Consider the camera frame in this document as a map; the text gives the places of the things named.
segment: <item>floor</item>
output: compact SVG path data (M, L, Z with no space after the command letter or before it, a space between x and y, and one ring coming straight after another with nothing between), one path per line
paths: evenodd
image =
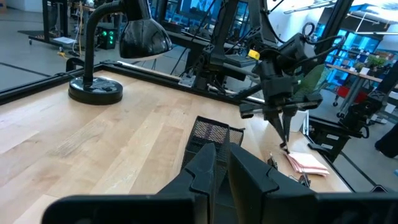
M2 35L0 35L0 91L34 82L65 70L66 60L57 55L57 47L35 41L29 45L27 36L17 32L18 30L41 30L41 14L9 9L6 14L0 14L0 27L2 30ZM170 73L182 51L182 47L176 46L173 51L160 56L157 59L155 70ZM186 54L182 57L175 73L184 70ZM95 53L95 56L96 63L107 59L133 62L133 60L121 59L117 49L100 50ZM153 62L153 60L139 62L137 65L152 68ZM250 84L250 80L246 80L243 85L234 80L228 80L229 88L235 91L242 90ZM335 95L328 91L323 91L322 95L324 97L322 105L311 111L311 114L337 121L335 114L338 112L338 107L331 105ZM398 191L398 176L393 173L398 169L398 159L387 158L374 149L374 143L392 126L391 123L371 126L369 139L353 138L348 141L343 152L373 181ZM368 192L372 189L372 185L344 157L339 156L335 161L335 166L355 191Z

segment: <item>lamp shade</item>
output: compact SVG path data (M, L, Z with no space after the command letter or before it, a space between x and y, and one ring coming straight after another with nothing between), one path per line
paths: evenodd
M122 58L145 58L173 49L166 30L152 18L129 21L119 44Z

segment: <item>black wire basket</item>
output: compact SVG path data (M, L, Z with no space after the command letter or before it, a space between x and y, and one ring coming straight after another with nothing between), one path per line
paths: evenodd
M191 135L185 148L185 154L182 161L184 168L198 151L207 143L213 143L217 152L216 166L216 192L225 177L227 171L227 160L229 153L229 144L231 142L238 145L242 144L243 130L231 128L212 119L198 116L193 125Z

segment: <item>lamp arm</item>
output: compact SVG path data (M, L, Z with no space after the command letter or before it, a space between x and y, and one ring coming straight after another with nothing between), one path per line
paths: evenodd
M93 68L94 68L94 36L95 29L102 17L107 14L122 11L121 1L114 1L103 4L98 7L90 16L86 26L86 55L85 55L85 72L83 75L83 83L91 85L93 83Z

